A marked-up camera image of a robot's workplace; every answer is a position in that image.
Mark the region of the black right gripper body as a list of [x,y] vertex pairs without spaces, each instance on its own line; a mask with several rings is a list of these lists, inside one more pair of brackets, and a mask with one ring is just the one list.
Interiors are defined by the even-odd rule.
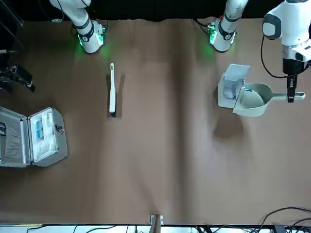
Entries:
[[32,75],[19,63],[0,70],[0,81],[32,84]]

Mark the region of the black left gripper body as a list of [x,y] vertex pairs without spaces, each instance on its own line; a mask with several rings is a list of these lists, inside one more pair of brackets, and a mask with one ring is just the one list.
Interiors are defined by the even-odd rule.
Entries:
[[282,69],[283,73],[290,75],[298,75],[303,72],[305,68],[305,63],[292,59],[283,59]]

